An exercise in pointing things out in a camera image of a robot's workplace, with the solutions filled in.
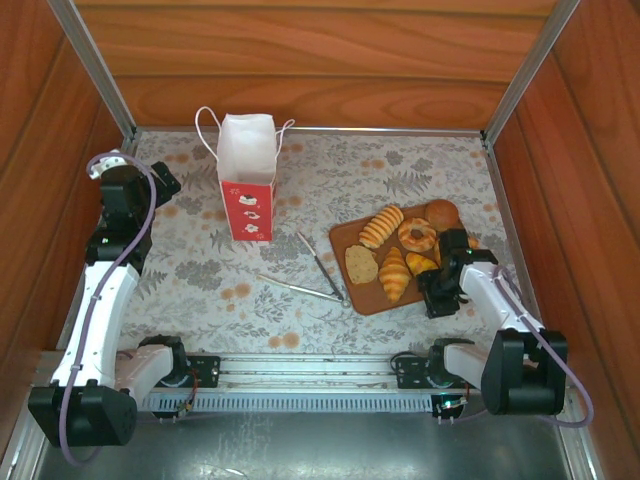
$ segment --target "wooden cutting board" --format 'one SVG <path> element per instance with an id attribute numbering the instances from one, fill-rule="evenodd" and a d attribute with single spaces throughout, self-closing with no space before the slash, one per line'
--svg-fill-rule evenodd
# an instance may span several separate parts
<path id="1" fill-rule="evenodd" d="M 404 213 L 405 219 L 413 217 L 424 218 L 425 207 L 426 203 L 413 207 L 401 208 L 400 210 Z M 351 283 L 349 275 L 347 274 L 344 253 L 350 246 L 360 245 L 360 242 L 358 241 L 358 234 L 372 218 L 373 215 L 361 218 L 360 220 L 336 225 L 329 232 L 329 240 L 331 241 L 333 253 L 338 265 L 340 266 L 340 272 L 342 273 L 342 278 L 347 286 L 349 297 L 351 297 L 351 304 L 353 305 L 353 309 L 361 315 L 373 315 L 392 308 L 403 307 L 411 303 L 423 301 L 422 294 L 418 291 L 418 283 L 413 277 L 411 278 L 409 285 L 407 285 L 407 289 L 404 294 L 400 297 L 400 300 L 393 304 L 387 300 L 387 295 L 384 293 L 382 284 L 378 279 L 373 282 L 360 285 L 354 285 Z M 406 258 L 407 253 L 409 253 L 409 251 L 400 244 L 397 231 L 393 232 L 393 234 L 382 244 L 382 246 L 380 246 L 380 248 L 373 250 L 376 253 L 376 262 L 378 263 L 378 266 L 382 265 L 384 257 L 387 255 L 391 247 L 398 247 L 402 252 L 403 258 Z M 427 252 L 422 252 L 420 255 L 424 255 L 432 260 L 434 259 L 433 249 L 428 250 Z"/>

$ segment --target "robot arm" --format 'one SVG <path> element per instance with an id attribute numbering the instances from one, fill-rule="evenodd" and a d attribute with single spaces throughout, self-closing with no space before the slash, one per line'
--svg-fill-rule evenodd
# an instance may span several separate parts
<path id="1" fill-rule="evenodd" d="M 116 372 L 124 309 L 151 248 L 150 215 L 180 191 L 164 164 L 156 163 L 151 169 L 154 174 L 143 175 L 117 153 L 105 155 L 91 168 L 91 177 L 100 178 L 104 208 L 87 245 L 82 303 L 50 386 L 33 388 L 28 401 L 29 410 L 55 446 L 62 444 L 61 436 L 63 447 L 126 444 L 135 429 L 137 405 L 145 395 L 159 380 L 187 369 L 179 339 L 156 337 L 143 342 Z"/>
<path id="2" fill-rule="evenodd" d="M 448 374 L 480 388 L 493 414 L 560 413 L 564 405 L 565 372 L 541 348 L 532 330 L 546 340 L 566 362 L 567 343 L 559 332 L 549 332 L 522 305 L 506 270 L 488 250 L 471 250 L 464 230 L 449 230 L 440 239 L 442 269 L 418 276 L 431 317 L 451 315 L 474 301 L 495 337 L 491 351 L 455 340 L 432 347 Z"/>

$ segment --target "food tongs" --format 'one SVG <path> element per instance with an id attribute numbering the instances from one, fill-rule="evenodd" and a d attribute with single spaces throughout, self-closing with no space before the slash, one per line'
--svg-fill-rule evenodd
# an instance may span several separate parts
<path id="1" fill-rule="evenodd" d="M 342 305 L 343 308 L 351 307 L 351 302 L 349 302 L 349 300 L 344 298 L 344 295 L 342 295 L 340 290 L 338 290 L 338 287 L 336 286 L 336 284 L 333 283 L 333 280 L 331 280 L 331 276 L 329 276 L 329 273 L 324 268 L 324 265 L 322 265 L 322 262 L 318 258 L 318 254 L 313 249 L 311 244 L 307 241 L 307 239 L 304 237 L 304 235 L 302 235 L 300 232 L 298 232 L 298 237 L 300 237 L 300 240 L 302 240 L 302 242 L 309 249 L 309 251 L 311 252 L 311 255 L 313 255 L 314 260 L 318 264 L 318 268 L 320 268 L 320 271 L 322 272 L 324 277 L 329 281 L 329 285 L 331 285 L 331 289 L 333 290 L 333 294 L 318 292 L 317 290 L 311 290 L 309 288 L 299 287 L 297 285 L 290 285 L 288 283 L 281 282 L 280 280 L 276 280 L 275 278 L 270 278 L 270 277 L 267 277 L 265 275 L 258 275 L 258 278 L 260 278 L 262 280 L 266 280 L 267 282 L 273 283 L 274 285 L 279 285 L 281 287 L 285 287 L 285 288 L 289 288 L 291 290 L 295 290 L 296 292 L 306 293 L 307 295 L 313 295 L 314 297 L 324 298 L 325 300 L 331 300 L 332 302 L 338 302 L 338 303 L 340 303 Z"/>

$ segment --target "round bun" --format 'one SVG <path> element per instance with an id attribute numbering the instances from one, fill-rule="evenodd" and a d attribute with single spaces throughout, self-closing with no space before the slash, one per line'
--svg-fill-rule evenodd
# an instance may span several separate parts
<path id="1" fill-rule="evenodd" d="M 420 238 L 411 235 L 413 230 L 422 234 Z M 436 243 L 436 231 L 424 218 L 407 218 L 398 227 L 398 240 L 410 252 L 424 252 Z"/>
<path id="2" fill-rule="evenodd" d="M 433 225 L 438 232 L 444 232 L 455 227 L 460 221 L 458 208 L 449 200 L 433 200 L 429 202 L 424 212 L 424 218 Z"/>

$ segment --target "wooden wall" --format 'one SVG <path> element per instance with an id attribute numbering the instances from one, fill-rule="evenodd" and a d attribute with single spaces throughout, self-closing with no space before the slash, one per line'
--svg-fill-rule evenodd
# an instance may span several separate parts
<path id="1" fill-rule="evenodd" d="M 555 0 L 78 0 L 142 126 L 486 127 Z"/>
<path id="2" fill-rule="evenodd" d="M 640 478 L 640 13 L 583 0 L 495 152 L 545 323 L 596 405 L 607 478 Z"/>
<path id="3" fill-rule="evenodd" d="M 100 213 L 88 159 L 122 135 L 42 0 L 0 16 L 0 453 L 55 347 Z"/>

